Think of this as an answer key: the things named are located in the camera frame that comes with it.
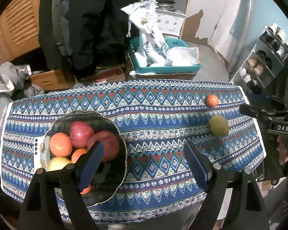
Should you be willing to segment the person's right hand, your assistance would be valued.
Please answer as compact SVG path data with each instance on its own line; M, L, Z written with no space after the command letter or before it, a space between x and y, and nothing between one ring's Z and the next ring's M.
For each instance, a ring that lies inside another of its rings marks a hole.
M288 161L288 142L287 144L284 142L284 137L282 135L278 136L277 142L279 144L279 164L283 165Z

